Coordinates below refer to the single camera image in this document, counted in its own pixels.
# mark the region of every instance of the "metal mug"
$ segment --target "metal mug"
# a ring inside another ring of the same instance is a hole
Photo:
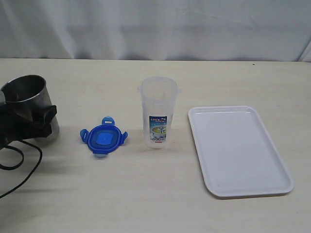
[[[4,93],[6,104],[14,112],[28,120],[32,119],[32,110],[52,106],[44,78],[38,75],[27,75],[7,82],[1,91]],[[50,142],[59,135],[59,125],[56,117],[51,121],[52,133],[47,138],[36,138],[39,142]]]

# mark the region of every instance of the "white backdrop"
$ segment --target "white backdrop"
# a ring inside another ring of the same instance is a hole
[[[311,0],[0,0],[0,57],[311,61]]]

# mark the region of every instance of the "blue lid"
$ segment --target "blue lid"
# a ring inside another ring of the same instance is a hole
[[[86,129],[81,130],[80,136],[96,157],[106,157],[124,143],[128,133],[122,134],[120,129],[115,126],[114,119],[106,116],[102,120],[102,124],[96,126],[91,132]]]

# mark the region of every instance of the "white tray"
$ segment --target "white tray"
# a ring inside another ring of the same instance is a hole
[[[189,120],[212,194],[229,198],[292,191],[294,182],[255,109],[195,107]]]

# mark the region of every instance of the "white table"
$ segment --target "white table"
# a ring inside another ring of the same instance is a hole
[[[0,85],[27,74],[46,78],[61,136],[43,148],[29,181],[0,200],[2,233],[310,232],[311,64],[0,59]],[[182,89],[163,150],[142,140],[137,87],[148,76],[171,77]],[[187,112],[235,104],[259,112],[294,178],[290,194],[218,200],[205,188]],[[114,117],[129,141],[96,160],[79,132],[104,116]],[[0,171],[1,193],[38,159],[36,151],[16,145],[26,161],[18,170]],[[11,151],[0,154],[0,161],[12,160]]]

